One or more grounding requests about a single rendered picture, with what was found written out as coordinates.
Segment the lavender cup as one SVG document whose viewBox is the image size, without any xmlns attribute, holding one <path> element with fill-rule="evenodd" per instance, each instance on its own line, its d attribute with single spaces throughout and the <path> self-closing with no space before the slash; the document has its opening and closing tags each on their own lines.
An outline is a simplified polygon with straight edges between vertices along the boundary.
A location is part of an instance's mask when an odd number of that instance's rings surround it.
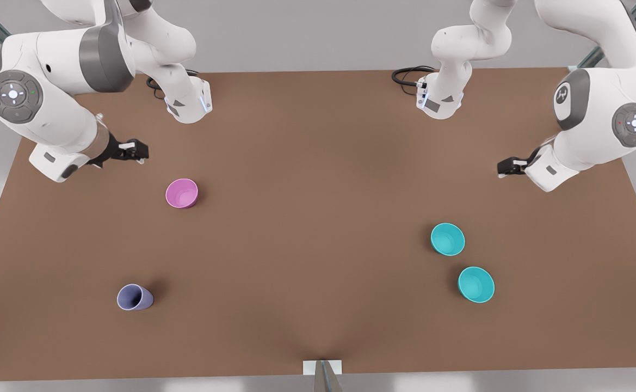
<svg viewBox="0 0 636 392">
<path fill-rule="evenodd" d="M 116 303 L 125 311 L 139 311 L 153 305 L 154 296 L 145 287 L 128 284 L 117 293 Z"/>
</svg>

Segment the pink bowl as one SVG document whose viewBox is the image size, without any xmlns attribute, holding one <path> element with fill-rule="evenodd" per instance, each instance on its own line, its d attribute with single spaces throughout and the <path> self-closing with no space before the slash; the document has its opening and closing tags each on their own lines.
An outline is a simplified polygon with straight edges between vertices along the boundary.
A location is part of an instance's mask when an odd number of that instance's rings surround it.
<svg viewBox="0 0 636 392">
<path fill-rule="evenodd" d="M 191 179 L 176 179 L 169 184 L 164 197 L 169 206 L 176 209 L 187 209 L 196 204 L 199 188 Z"/>
</svg>

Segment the teal blue bowl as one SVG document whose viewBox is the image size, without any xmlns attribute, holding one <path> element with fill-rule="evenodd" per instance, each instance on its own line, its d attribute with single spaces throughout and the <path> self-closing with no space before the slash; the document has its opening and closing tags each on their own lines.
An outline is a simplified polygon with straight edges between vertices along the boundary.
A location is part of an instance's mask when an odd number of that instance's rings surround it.
<svg viewBox="0 0 636 392">
<path fill-rule="evenodd" d="M 457 280 L 460 294 L 473 303 L 485 303 L 495 294 L 495 282 L 492 276 L 478 266 L 469 266 L 462 270 Z"/>
<path fill-rule="evenodd" d="M 466 239 L 462 230 L 452 223 L 440 223 L 430 233 L 430 243 L 444 256 L 456 256 L 464 250 Z"/>
</svg>

